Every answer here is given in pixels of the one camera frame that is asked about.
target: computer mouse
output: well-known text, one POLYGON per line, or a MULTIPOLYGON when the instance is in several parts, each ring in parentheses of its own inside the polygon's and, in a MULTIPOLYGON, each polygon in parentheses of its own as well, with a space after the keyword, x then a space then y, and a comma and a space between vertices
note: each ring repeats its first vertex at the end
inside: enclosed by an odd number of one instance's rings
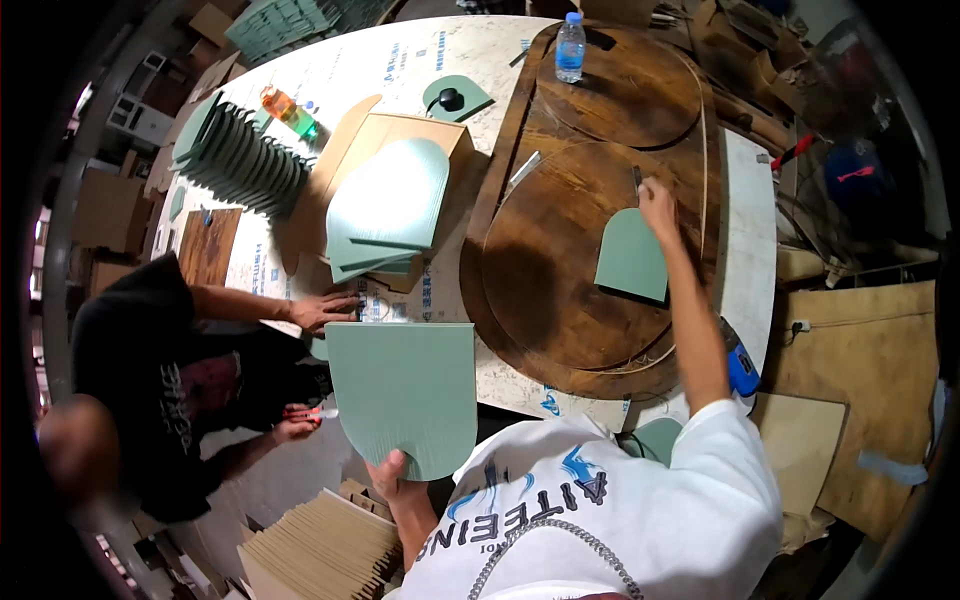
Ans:
POLYGON ((455 87, 446 87, 440 90, 437 102, 446 110, 458 110, 463 107, 463 96, 455 87))

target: wooden table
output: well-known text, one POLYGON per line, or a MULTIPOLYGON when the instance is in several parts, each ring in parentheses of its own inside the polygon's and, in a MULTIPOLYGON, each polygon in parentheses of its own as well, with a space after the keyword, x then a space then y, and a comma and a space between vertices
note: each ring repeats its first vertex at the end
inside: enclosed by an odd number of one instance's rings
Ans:
MULTIPOLYGON (((393 23, 324 40, 272 60, 224 86, 225 99, 246 108, 257 108, 259 90, 274 84, 299 103, 317 107, 314 118, 332 131, 343 114, 373 94, 383 99, 377 111, 423 116, 421 95, 436 79, 445 75, 467 75, 495 100, 465 122, 476 149, 492 151, 513 93, 522 62, 509 62, 544 27, 556 21, 524 16, 457 16, 393 23)), ((281 139, 298 151, 309 151, 296 135, 274 122, 268 135, 281 139)), ((769 165, 757 161, 764 151, 753 142, 723 132, 726 142, 725 173, 729 206, 724 207, 721 226, 721 257, 718 260, 720 313, 739 333, 747 350, 762 369, 766 353, 776 269, 776 223, 773 183, 769 165)), ((205 190, 177 177, 171 186, 160 217, 153 256, 172 248, 180 240, 191 210, 227 208, 212 200, 205 190), (187 188, 183 211, 173 222, 168 215, 174 192, 187 188)), ((424 266, 423 277, 407 295, 395 294, 383 286, 360 278, 355 285, 365 297, 365 321, 468 320, 460 296, 460 248, 467 230, 469 211, 436 249, 433 260, 424 266)), ((310 269, 284 274, 279 252, 266 220, 245 213, 239 221, 227 268, 226 286, 274 298, 301 298, 318 293, 323 278, 310 269)), ((289 324, 274 324, 298 334, 289 324)), ((568 413, 587 413, 612 431, 620 431, 631 408, 630 401, 595 400, 550 390, 527 378, 495 356, 476 339, 477 399, 481 402, 541 418, 568 413)), ((686 421, 683 394, 634 402, 643 423, 670 415, 686 421)))

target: curved wooden edge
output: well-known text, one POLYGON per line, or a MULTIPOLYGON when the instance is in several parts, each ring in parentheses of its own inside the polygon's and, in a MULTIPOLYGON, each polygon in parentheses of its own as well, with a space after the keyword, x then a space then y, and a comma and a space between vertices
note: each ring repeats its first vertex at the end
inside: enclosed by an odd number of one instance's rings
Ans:
MULTIPOLYGON (((610 29, 629 29, 606 23, 590 23, 610 29)), ((526 121, 532 104, 537 83, 537 71, 540 62, 549 50, 550 41, 555 37, 561 24, 551 25, 540 31, 534 38, 523 70, 517 79, 514 94, 511 97, 507 113, 504 116, 500 134, 493 146, 491 165, 484 178, 477 202, 468 224, 467 235, 460 254, 460 290, 470 319, 480 339, 500 359, 521 373, 537 381, 547 381, 548 385, 577 396, 598 399, 623 400, 646 399, 661 396, 676 386, 679 381, 676 360, 673 355, 673 333, 668 329, 663 336, 647 350, 640 360, 631 364, 638 369, 629 370, 630 365, 619 371, 590 372, 576 369, 560 369, 534 352, 518 345, 500 326, 490 305, 486 302, 483 283, 482 257, 487 231, 500 198, 506 189, 511 166, 516 158, 516 149, 520 144, 520 132, 526 121), (655 357, 645 360, 647 355, 655 357)), ((683 53, 675 52, 691 68, 700 83, 703 105, 699 120, 700 135, 703 137, 704 154, 704 190, 705 207, 702 215, 702 244, 699 260, 694 260, 698 273, 711 298, 713 275, 705 273, 705 265, 717 263, 719 250, 720 202, 722 194, 720 173, 719 129, 713 107, 713 96, 709 84, 700 69, 691 63, 683 53), (714 235, 707 235, 712 230, 714 235)))

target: stack of green panels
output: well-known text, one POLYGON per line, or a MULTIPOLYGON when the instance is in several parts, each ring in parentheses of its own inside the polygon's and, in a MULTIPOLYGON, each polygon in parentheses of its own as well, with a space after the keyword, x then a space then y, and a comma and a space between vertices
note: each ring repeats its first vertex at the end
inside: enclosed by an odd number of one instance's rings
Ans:
POLYGON ((350 173, 326 212, 326 256, 335 283, 368 272, 405 275, 433 246, 450 161, 434 141, 384 146, 350 173))
POLYGON ((261 137, 243 110, 220 102, 223 92, 203 101, 174 144, 171 167, 213 192, 215 200, 241 204, 266 217, 290 214, 309 168, 305 158, 261 137))
POLYGON ((267 0, 246 9, 226 35, 249 60, 258 61, 298 39, 342 33, 336 27, 340 18, 332 0, 267 0))

